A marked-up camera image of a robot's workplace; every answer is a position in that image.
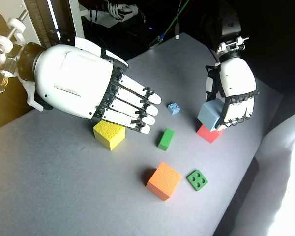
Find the green lego brick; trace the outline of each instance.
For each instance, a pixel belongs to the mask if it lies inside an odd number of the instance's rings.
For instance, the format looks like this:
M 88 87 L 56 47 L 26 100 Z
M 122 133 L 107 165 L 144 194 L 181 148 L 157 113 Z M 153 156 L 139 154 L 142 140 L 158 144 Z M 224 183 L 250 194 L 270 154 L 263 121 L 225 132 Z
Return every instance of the green lego brick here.
M 170 130 L 170 129 L 165 129 L 165 132 L 163 134 L 163 137 L 161 139 L 161 141 L 158 144 L 158 148 L 166 151 L 169 147 L 169 144 L 172 141 L 172 138 L 174 136 L 174 131 Z
M 207 179 L 202 175 L 199 170 L 195 170 L 188 177 L 188 181 L 191 183 L 192 187 L 199 191 L 207 184 Z

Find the toy block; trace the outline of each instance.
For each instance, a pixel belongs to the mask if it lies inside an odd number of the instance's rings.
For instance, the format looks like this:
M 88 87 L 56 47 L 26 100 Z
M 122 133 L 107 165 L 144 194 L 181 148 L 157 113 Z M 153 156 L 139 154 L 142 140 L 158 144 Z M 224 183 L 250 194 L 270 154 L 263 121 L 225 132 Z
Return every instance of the toy block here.
M 214 130 L 210 132 L 204 125 L 201 125 L 200 129 L 197 131 L 197 134 L 199 134 L 202 138 L 207 140 L 210 143 L 213 143 L 218 137 L 222 135 L 224 130 L 217 131 Z
M 178 104 L 174 102 L 174 103 L 169 104 L 167 106 L 167 109 L 173 115 L 173 114 L 176 114 L 180 111 L 180 106 L 178 106 Z
M 93 127 L 95 138 L 100 141 L 110 151 L 113 150 L 126 135 L 126 128 L 118 125 L 100 121 Z
M 170 130 L 170 129 L 165 129 L 165 132 L 164 132 L 164 134 L 162 136 L 162 139 L 159 142 L 159 144 L 158 144 L 157 147 L 160 148 L 160 149 L 162 149 L 162 150 L 164 150 L 164 151 L 166 151 L 168 149 L 168 147 L 169 147 L 169 144 L 172 141 L 172 138 L 174 136 L 174 133 L 175 132 L 172 131 L 172 130 Z
M 187 177 L 187 179 L 196 191 L 199 191 L 207 184 L 207 179 L 199 170 L 195 170 Z
M 220 119 L 224 103 L 220 99 L 205 102 L 198 114 L 198 120 L 208 128 L 209 131 L 215 130 L 215 125 Z
M 182 175 L 180 173 L 165 162 L 162 162 L 149 179 L 146 187 L 165 201 L 172 196 L 181 178 Z

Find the green cable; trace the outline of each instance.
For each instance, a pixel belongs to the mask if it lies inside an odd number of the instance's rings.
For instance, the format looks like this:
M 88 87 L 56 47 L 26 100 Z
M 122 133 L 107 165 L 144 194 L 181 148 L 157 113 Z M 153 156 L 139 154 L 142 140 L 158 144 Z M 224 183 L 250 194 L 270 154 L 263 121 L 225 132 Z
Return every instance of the green cable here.
M 182 6 L 181 10 L 179 11 L 178 15 L 180 15 L 182 13 L 182 11 L 185 9 L 185 7 L 187 6 L 187 4 L 190 2 L 190 0 L 187 0 L 185 2 L 185 4 Z M 168 31 L 171 29 L 171 27 L 173 26 L 173 24 L 175 23 L 177 19 L 177 16 L 175 16 L 175 18 L 173 19 L 172 23 L 168 26 L 167 30 L 165 31 L 165 33 L 163 34 L 164 36 L 168 33 Z

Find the light blue block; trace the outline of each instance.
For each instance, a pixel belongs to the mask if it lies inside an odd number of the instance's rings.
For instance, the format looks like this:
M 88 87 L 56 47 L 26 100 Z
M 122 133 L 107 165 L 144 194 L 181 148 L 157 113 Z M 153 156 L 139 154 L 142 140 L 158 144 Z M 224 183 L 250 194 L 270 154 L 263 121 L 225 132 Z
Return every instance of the light blue block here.
M 172 104 L 169 104 L 167 106 L 167 109 L 173 115 L 173 114 L 176 114 L 176 113 L 178 113 L 180 111 L 180 106 L 178 106 L 178 104 L 174 102 Z
M 223 105 L 220 99 L 215 99 L 204 103 L 200 109 L 198 120 L 211 132 L 215 130 L 215 125 L 220 119 Z

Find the table surface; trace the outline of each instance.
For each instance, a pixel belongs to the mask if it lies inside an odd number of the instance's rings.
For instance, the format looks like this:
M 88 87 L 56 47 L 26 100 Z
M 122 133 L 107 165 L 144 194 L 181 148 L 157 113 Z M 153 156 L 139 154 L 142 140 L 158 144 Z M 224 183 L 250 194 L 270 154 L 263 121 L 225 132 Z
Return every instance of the table surface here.
M 127 74 L 162 103 L 150 134 L 127 129 L 113 151 L 94 138 L 95 120 L 56 109 L 0 128 L 0 236 L 212 235 L 282 95 L 257 80 L 253 118 L 210 144 L 196 134 L 210 63 L 207 47 L 187 34 L 130 60 Z M 171 102 L 180 113 L 169 113 Z M 162 151 L 165 128 L 175 135 Z M 145 188 L 162 161 L 183 175 L 165 202 Z M 186 179 L 195 169 L 208 179 L 199 192 Z

